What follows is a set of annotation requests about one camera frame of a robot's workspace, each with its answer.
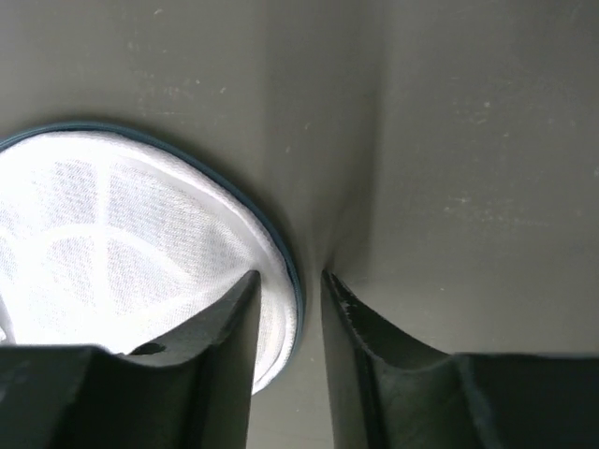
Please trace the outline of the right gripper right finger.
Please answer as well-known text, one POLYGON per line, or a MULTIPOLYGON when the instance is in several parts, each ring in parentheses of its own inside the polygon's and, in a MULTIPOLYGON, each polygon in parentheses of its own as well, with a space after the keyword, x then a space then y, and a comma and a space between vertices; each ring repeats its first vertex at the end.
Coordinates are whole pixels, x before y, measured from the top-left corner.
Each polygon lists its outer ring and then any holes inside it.
POLYGON ((338 448, 594 448, 596 355, 436 350, 321 277, 338 448))

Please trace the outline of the white mesh laundry bag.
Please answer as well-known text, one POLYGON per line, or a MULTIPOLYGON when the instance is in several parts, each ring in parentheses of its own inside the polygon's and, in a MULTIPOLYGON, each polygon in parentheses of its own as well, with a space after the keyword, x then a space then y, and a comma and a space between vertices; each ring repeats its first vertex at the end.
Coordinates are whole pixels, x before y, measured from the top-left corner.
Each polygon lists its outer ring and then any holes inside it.
POLYGON ((1 341, 130 354, 261 277, 254 390, 286 367, 305 298, 276 226, 176 147, 109 123, 1 143, 1 341))

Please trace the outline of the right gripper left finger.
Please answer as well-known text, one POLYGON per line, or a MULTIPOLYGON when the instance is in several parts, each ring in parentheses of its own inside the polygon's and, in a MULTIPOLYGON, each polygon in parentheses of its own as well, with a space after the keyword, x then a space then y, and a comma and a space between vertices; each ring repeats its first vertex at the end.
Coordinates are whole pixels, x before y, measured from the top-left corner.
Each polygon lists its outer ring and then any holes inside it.
POLYGON ((242 448, 261 280, 128 355, 94 346, 1 350, 5 448, 242 448))

